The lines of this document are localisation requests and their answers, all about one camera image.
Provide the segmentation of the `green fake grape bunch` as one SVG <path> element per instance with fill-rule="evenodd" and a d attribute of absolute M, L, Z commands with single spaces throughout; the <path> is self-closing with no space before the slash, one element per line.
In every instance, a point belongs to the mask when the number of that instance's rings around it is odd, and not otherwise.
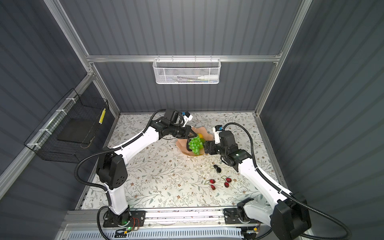
<path fill-rule="evenodd" d="M 202 154 L 202 150 L 204 149 L 204 138 L 201 139 L 199 136 L 189 139 L 188 147 L 194 153 L 194 155 L 198 156 Z"/>

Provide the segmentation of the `black fake cherry pair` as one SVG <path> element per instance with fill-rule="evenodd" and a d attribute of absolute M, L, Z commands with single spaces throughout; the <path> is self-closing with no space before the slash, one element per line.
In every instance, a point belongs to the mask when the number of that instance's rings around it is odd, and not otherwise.
<path fill-rule="evenodd" d="M 217 173 L 222 172 L 222 169 L 218 165 L 213 165 L 213 168 L 216 170 Z"/>

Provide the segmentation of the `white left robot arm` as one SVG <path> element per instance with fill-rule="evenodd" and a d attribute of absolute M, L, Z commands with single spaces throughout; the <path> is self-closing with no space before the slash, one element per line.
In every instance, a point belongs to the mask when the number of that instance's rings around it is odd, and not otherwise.
<path fill-rule="evenodd" d="M 102 187 L 106 188 L 108 209 L 121 224 L 129 221 L 129 204 L 126 200 L 124 184 L 128 179 L 129 162 L 143 149 L 171 135 L 176 139 L 189 139 L 198 135 L 187 124 L 176 124 L 173 120 L 161 117 L 149 121 L 149 125 L 128 141 L 108 149 L 99 157 L 96 174 Z"/>

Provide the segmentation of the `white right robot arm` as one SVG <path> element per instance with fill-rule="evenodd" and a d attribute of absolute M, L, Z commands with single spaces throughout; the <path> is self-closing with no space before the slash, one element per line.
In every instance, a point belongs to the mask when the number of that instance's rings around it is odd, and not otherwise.
<path fill-rule="evenodd" d="M 280 240 L 293 240 L 311 228 L 309 210 L 285 197 L 291 191 L 256 167 L 252 155 L 239 149 L 231 131 L 215 126 L 214 135 L 213 141 L 205 142 L 205 153 L 219 155 L 223 163 L 248 179 L 267 200 L 266 206 L 252 198 L 238 203 L 238 216 L 243 222 L 264 223 Z"/>

